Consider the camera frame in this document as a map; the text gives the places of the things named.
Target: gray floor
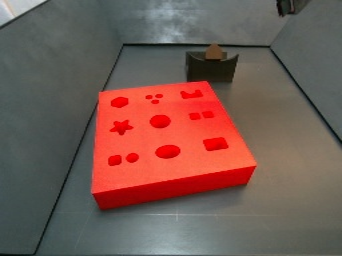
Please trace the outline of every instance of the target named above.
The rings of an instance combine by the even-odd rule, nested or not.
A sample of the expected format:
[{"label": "gray floor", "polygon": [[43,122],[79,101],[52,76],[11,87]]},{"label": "gray floor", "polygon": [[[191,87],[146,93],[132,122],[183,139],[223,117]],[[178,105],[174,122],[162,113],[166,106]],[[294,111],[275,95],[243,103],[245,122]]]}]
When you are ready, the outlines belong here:
[{"label": "gray floor", "polygon": [[[126,46],[107,90],[183,82],[187,46]],[[342,254],[342,150],[269,48],[213,84],[258,161],[247,186],[100,211],[94,120],[38,253]]]}]

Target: red box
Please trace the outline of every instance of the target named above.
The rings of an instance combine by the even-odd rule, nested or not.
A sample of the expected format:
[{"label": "red box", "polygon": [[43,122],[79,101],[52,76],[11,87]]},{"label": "red box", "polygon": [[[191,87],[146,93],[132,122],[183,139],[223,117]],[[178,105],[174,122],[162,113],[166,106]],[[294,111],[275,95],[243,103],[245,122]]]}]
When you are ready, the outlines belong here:
[{"label": "red box", "polygon": [[100,209],[247,184],[257,163],[207,82],[99,94]]}]

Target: gray wall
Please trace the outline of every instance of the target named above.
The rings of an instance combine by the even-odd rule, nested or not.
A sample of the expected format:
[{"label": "gray wall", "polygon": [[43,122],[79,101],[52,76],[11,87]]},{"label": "gray wall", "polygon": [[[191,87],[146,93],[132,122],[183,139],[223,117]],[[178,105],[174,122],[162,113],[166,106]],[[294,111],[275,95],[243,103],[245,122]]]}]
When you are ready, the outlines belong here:
[{"label": "gray wall", "polygon": [[275,0],[102,0],[124,43],[269,46],[289,17]]},{"label": "gray wall", "polygon": [[271,45],[342,140],[342,1],[313,0]]},{"label": "gray wall", "polygon": [[0,30],[0,254],[36,250],[120,49],[92,0],[48,1]]}]

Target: hole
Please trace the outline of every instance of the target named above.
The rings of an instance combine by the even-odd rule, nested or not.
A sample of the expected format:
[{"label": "hole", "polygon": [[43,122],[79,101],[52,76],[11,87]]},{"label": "hole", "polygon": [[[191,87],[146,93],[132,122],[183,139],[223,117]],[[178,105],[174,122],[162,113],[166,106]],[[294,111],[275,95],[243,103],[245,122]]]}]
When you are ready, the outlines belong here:
[{"label": "hole", "polygon": [[198,120],[198,119],[201,119],[199,113],[190,113],[190,114],[189,114],[189,117],[190,117],[191,120]]},{"label": "hole", "polygon": [[156,156],[163,159],[174,158],[179,155],[179,153],[180,153],[180,148],[175,145],[164,145],[159,147],[155,151]]},{"label": "hole", "polygon": [[202,115],[203,115],[205,118],[213,118],[214,117],[213,111],[205,111],[205,112],[202,112]]},{"label": "hole", "polygon": [[130,122],[130,120],[124,120],[123,122],[115,121],[114,128],[110,131],[118,132],[119,135],[124,135],[126,131],[134,129],[134,127],[128,124],[128,122]]},{"label": "hole", "polygon": [[128,105],[128,98],[126,97],[118,97],[111,101],[111,106],[115,108],[123,108],[126,105]]},{"label": "hole", "polygon": [[203,143],[207,151],[215,151],[229,148],[227,141],[222,137],[203,140]]},{"label": "hole", "polygon": [[111,156],[108,158],[108,165],[115,166],[115,165],[119,165],[119,164],[122,164],[122,156],[120,155]]},{"label": "hole", "polygon": [[171,119],[168,116],[166,115],[155,115],[151,119],[150,119],[150,124],[155,127],[155,128],[166,128],[171,123]]},{"label": "hole", "polygon": [[130,163],[135,163],[139,160],[139,155],[136,153],[131,153],[127,155],[126,160]]},{"label": "hole", "polygon": [[202,91],[201,90],[195,90],[195,92],[190,93],[190,92],[180,92],[182,98],[183,99],[191,99],[191,98],[201,98],[203,97]]}]

